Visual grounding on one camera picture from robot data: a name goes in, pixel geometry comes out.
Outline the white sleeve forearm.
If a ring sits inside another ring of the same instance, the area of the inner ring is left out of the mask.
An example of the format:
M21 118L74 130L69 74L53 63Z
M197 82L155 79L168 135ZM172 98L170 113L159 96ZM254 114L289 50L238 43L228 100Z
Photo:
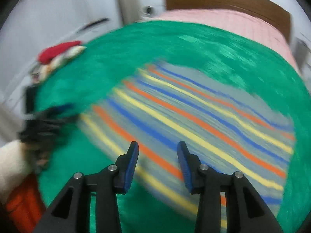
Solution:
M1 147L0 185L1 204L5 204L11 192L33 171L26 159L26 150L19 140Z

